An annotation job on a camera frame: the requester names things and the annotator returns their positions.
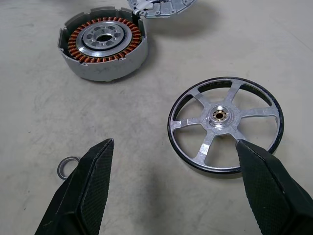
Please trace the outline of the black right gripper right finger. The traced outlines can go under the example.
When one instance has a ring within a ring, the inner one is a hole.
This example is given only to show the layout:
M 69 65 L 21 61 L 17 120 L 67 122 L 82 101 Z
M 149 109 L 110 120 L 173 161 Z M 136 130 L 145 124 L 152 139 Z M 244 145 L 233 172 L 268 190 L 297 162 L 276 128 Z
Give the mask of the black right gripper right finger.
M 311 235 L 313 199 L 278 158 L 245 140 L 236 142 L 245 192 L 264 235 Z

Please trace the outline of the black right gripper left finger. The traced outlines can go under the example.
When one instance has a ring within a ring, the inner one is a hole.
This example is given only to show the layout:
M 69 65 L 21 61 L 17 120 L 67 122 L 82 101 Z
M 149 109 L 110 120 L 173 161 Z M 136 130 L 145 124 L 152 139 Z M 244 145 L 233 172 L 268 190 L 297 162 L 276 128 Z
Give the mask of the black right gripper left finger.
M 108 198 L 114 140 L 91 147 L 55 192 L 37 235 L 99 234 Z

